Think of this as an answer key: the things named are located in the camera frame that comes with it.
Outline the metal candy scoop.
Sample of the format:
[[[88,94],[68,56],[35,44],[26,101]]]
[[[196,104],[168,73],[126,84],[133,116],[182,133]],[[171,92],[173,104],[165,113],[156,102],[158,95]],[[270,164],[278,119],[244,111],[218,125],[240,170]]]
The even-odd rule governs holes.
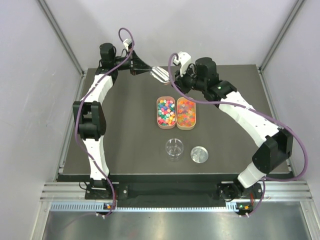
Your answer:
[[[152,67],[150,74],[163,85],[168,85],[171,83],[168,71],[160,66]]]

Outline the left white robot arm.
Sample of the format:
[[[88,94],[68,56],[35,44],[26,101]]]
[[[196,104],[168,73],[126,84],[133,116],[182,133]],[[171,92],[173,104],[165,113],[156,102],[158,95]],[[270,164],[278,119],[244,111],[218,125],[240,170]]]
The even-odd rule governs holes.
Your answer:
[[[108,178],[110,170],[106,163],[104,135],[107,122],[102,104],[108,91],[114,86],[118,72],[129,70],[131,75],[149,72],[152,68],[143,62],[134,51],[134,43],[123,43],[125,56],[118,56],[111,43],[100,45],[100,57],[93,83],[84,97],[72,105],[75,140],[89,159],[90,176],[86,184],[85,199],[115,200],[115,189]]]

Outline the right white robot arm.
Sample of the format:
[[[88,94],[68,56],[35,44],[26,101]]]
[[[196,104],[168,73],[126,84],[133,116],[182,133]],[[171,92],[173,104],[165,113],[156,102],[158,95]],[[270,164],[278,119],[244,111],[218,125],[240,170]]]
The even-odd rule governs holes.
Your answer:
[[[169,78],[182,96],[191,90],[201,92],[205,104],[212,103],[231,117],[258,147],[251,163],[231,185],[233,198],[245,198],[251,193],[254,184],[291,157],[293,134],[285,127],[272,123],[267,116],[259,114],[234,85],[221,80],[212,58],[202,57],[192,62],[189,56],[175,53],[168,63],[179,67],[175,73],[169,73]]]

